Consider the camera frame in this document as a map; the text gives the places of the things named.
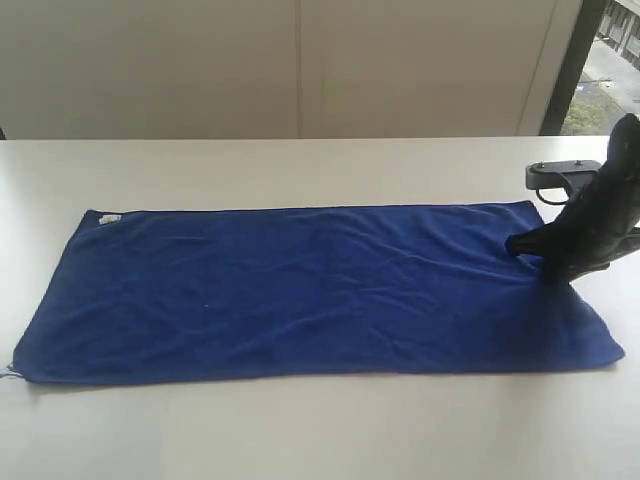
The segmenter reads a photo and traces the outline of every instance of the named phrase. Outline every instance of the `tabletop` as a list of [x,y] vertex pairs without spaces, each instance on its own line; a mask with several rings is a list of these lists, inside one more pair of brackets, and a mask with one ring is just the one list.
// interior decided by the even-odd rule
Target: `tabletop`
[[[532,199],[605,137],[0,142],[0,364],[82,213]],[[550,220],[559,211],[541,206]],[[548,375],[322,375],[128,388],[0,380],[0,476],[640,478],[640,255],[575,282],[626,358]]]

